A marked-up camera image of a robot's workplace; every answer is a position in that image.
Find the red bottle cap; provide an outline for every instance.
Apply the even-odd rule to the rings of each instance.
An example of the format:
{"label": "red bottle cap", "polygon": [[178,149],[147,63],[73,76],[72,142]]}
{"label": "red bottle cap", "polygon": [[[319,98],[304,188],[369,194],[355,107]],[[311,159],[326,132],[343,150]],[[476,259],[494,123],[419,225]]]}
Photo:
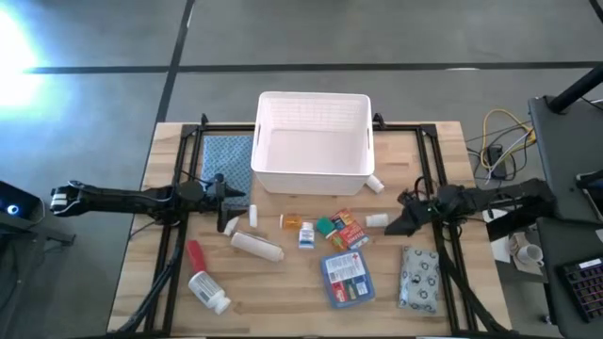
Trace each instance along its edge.
{"label": "red bottle cap", "polygon": [[195,273],[205,271],[204,252],[201,250],[201,245],[197,240],[187,241],[188,260],[192,264],[192,269]]}

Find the blue towel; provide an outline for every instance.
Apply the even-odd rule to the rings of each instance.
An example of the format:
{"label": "blue towel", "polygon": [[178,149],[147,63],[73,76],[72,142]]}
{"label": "blue towel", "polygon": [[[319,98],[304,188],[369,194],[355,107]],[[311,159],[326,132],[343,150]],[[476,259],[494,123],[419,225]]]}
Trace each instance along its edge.
{"label": "blue towel", "polygon": [[228,198],[224,203],[249,205],[252,195],[253,136],[204,137],[202,179],[211,181],[216,173],[224,174],[228,186],[245,192],[245,197]]}

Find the wooden tabletop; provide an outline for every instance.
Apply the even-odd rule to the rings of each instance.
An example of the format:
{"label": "wooden tabletop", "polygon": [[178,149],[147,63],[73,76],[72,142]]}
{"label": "wooden tabletop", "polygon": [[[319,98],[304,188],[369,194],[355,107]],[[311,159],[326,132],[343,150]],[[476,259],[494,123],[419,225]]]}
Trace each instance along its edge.
{"label": "wooden tabletop", "polygon": [[[473,186],[473,175],[461,124],[448,121],[436,122],[436,125],[448,182]],[[182,123],[160,123],[157,126],[144,175],[144,188],[171,183],[181,126]],[[431,146],[429,141],[427,142],[429,152]],[[435,175],[432,153],[430,160],[432,175]],[[196,239],[201,243],[208,273],[233,302],[222,315],[216,315],[212,310],[206,309],[187,287],[192,271],[185,256],[172,335],[190,337],[450,334],[443,292],[439,294],[436,315],[425,316],[398,308],[402,247],[435,250],[431,225],[423,226],[412,237],[384,236],[383,229],[366,229],[370,241],[361,250],[375,287],[375,299],[341,310],[331,308],[320,274],[319,260],[334,253],[331,245],[317,234],[315,250],[299,250],[298,233],[279,229],[279,216],[286,213],[297,213],[305,220],[316,221],[320,217],[331,216],[342,208],[349,208],[363,226],[366,215],[398,215],[401,206],[396,197],[405,188],[411,188],[415,179],[421,176],[414,133],[376,132],[375,162],[375,174],[385,184],[385,192],[380,195],[375,195],[366,186],[352,197],[269,194],[257,180],[253,180],[252,202],[258,208],[258,227],[251,228],[245,215],[237,228],[279,244],[285,251],[285,259],[279,263],[272,263],[231,247],[230,238],[216,232],[215,215],[192,214],[188,223],[187,239]],[[145,216],[136,216],[133,231],[149,220]],[[130,241],[109,320],[109,330],[119,328],[148,292],[155,269],[160,234],[161,229],[152,226],[136,234]],[[484,225],[478,221],[467,222],[463,226],[461,242],[471,287],[495,319],[510,328],[507,307]],[[165,292],[159,299],[157,316],[161,318]],[[461,326],[466,328],[458,291],[455,299]],[[158,323],[161,323],[161,318],[157,318]]]}

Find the keyboard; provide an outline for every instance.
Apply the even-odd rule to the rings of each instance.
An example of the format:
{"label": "keyboard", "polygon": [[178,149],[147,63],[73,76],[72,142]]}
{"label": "keyboard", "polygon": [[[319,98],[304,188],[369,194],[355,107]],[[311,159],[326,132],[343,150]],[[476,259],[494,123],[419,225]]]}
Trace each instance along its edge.
{"label": "keyboard", "polygon": [[558,273],[582,319],[603,318],[603,257],[559,266]]}

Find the white cup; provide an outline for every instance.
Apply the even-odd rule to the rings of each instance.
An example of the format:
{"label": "white cup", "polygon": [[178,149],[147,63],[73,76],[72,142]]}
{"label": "white cup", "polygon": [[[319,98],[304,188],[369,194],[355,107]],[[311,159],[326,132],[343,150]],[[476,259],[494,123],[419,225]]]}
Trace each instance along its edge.
{"label": "white cup", "polygon": [[517,253],[517,259],[519,259],[520,262],[525,265],[537,265],[538,267],[545,265],[545,263],[543,263],[544,257],[543,251],[533,244],[522,247]]}

